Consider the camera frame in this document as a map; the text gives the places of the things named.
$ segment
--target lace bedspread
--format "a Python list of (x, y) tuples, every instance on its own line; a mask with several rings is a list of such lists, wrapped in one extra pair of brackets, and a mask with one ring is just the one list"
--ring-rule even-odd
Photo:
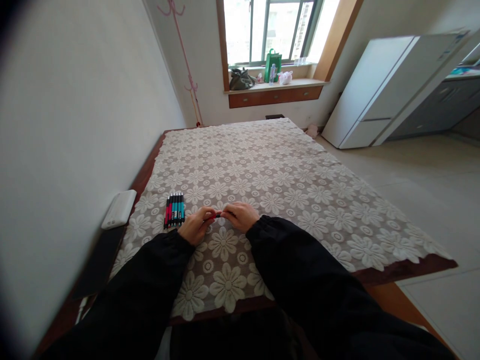
[[(163, 229), (167, 197), (183, 192), (185, 215), (235, 201), (285, 218), (314, 236), (349, 271), (449, 254), (289, 119), (170, 131), (135, 211), (112, 274)], [(240, 299), (273, 299), (245, 235), (223, 218), (188, 263), (172, 316), (235, 310)]]

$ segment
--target tile floor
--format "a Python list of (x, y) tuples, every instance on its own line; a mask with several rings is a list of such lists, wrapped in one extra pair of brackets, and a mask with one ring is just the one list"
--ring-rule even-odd
[(457, 261), (397, 284), (459, 358), (480, 359), (480, 147), (447, 135), (348, 150), (316, 141)]

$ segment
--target black jacket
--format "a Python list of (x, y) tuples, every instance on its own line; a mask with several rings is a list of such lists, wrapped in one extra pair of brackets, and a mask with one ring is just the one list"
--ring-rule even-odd
[[(356, 278), (293, 223), (264, 215), (246, 237), (268, 289), (320, 358), (454, 359), (430, 333), (382, 311)], [(194, 250), (176, 230), (157, 235), (41, 358), (153, 359)]]

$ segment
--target refrigerator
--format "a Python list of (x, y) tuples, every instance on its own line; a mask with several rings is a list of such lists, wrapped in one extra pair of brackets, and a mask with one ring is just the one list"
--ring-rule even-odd
[(370, 146), (429, 81), (458, 34), (371, 40), (321, 136), (338, 149)]

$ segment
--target coat rack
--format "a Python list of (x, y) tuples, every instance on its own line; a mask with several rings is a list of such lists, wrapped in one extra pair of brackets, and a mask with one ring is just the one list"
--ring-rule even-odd
[(191, 102), (193, 104), (193, 109), (195, 110), (196, 127), (199, 128), (204, 125), (204, 121), (202, 119), (202, 113), (200, 113), (199, 100), (197, 99), (197, 89), (199, 88), (199, 85), (197, 83), (194, 83), (194, 80), (192, 78), (189, 61), (187, 59), (187, 53), (185, 52), (184, 42), (182, 40), (182, 34), (180, 33), (179, 22), (177, 21), (177, 15), (182, 16), (184, 14), (185, 5), (183, 5), (181, 12), (178, 12), (177, 8), (175, 7), (175, 1), (174, 0), (167, 0), (167, 1), (169, 5), (168, 12), (163, 11), (158, 5), (156, 7), (166, 17), (170, 16), (170, 14), (173, 14), (173, 20), (175, 21), (176, 32), (180, 40), (181, 50), (183, 51), (183, 58), (185, 59), (186, 69), (188, 70), (188, 81), (190, 82), (190, 88), (187, 88), (186, 86), (184, 86), (184, 88), (185, 90), (190, 92)]

